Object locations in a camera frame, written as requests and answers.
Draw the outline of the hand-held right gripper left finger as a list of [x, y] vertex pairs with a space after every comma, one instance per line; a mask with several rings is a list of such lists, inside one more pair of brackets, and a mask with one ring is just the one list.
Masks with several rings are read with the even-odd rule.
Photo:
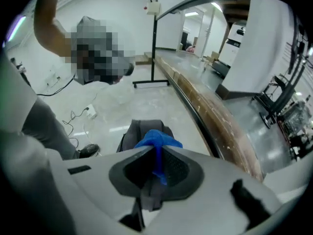
[[137, 231], [120, 223], [131, 214], [135, 198], [122, 195], [109, 178], [110, 169], [118, 162], [137, 159], [150, 146], [114, 153], [103, 157], [63, 161], [50, 152], [50, 171], [60, 211], [52, 211], [53, 228], [59, 235], [136, 235]]

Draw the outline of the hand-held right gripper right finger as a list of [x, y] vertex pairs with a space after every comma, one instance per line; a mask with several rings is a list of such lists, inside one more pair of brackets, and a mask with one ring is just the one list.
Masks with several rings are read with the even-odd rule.
[[170, 146], [203, 169], [204, 180], [190, 197], [164, 202], [158, 215], [144, 230], [146, 235], [238, 235], [248, 226], [248, 218], [234, 203], [233, 183], [242, 179], [244, 187], [260, 199], [270, 213], [281, 202], [275, 193], [236, 165], [187, 149]]

